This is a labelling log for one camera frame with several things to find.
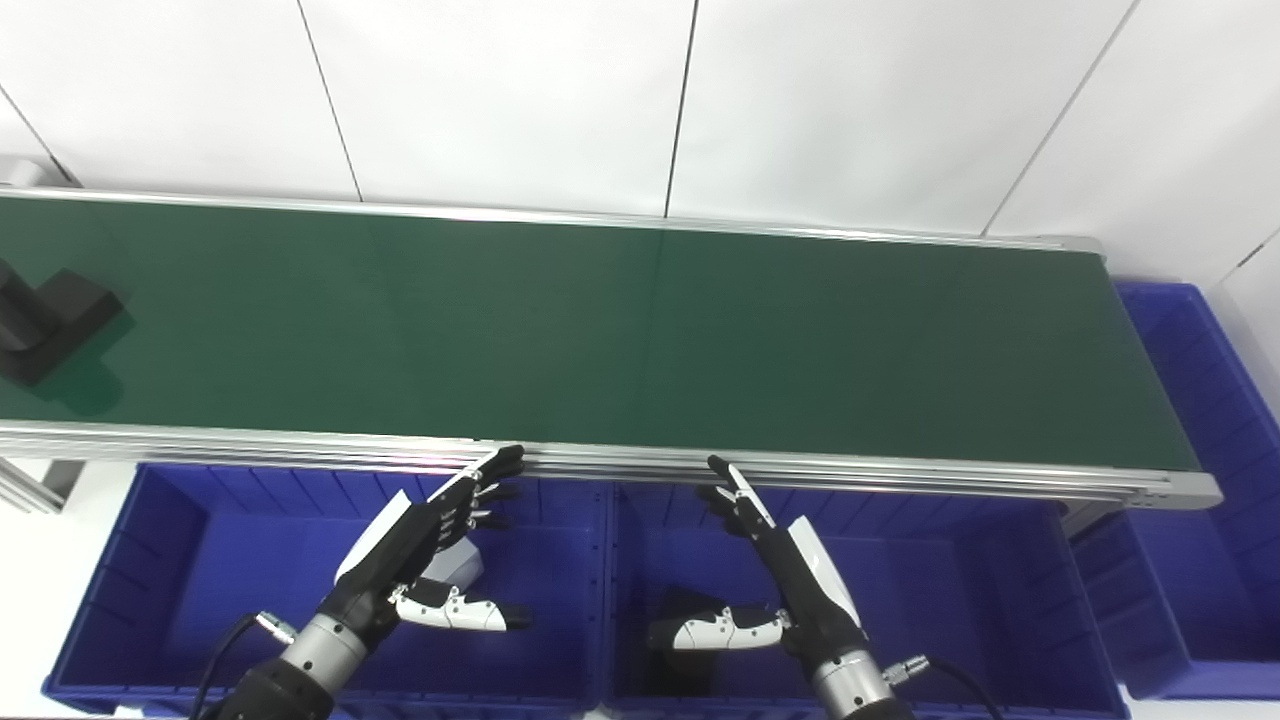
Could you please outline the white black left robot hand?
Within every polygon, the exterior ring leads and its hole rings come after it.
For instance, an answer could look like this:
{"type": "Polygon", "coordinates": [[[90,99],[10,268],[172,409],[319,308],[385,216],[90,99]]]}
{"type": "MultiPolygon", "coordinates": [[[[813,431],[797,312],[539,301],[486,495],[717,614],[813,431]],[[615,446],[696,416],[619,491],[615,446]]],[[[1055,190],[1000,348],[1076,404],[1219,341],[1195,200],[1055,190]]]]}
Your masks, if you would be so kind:
{"type": "Polygon", "coordinates": [[[425,575],[433,560],[476,527],[503,527],[484,509],[508,498],[507,478],[524,470],[525,448],[507,445],[468,464],[426,500],[403,493],[370,523],[340,565],[334,588],[317,607],[321,625],[351,634],[374,651],[403,620],[465,632],[524,630],[531,610],[494,600],[471,600],[454,582],[425,575]]]}

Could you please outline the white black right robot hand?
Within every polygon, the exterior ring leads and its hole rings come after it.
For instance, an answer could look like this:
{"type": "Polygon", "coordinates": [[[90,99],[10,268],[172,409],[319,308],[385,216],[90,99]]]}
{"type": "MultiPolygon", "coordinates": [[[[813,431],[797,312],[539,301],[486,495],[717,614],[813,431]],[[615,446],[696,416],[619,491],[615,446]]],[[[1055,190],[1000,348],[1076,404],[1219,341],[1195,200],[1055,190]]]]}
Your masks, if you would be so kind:
{"type": "Polygon", "coordinates": [[[776,611],[719,603],[682,618],[653,621],[648,644],[671,652],[722,652],[781,644],[808,673],[831,665],[872,665],[870,643],[852,597],[806,518],[781,527],[745,475],[726,459],[707,464],[719,482],[698,496],[748,539],[781,598],[776,611]]]}

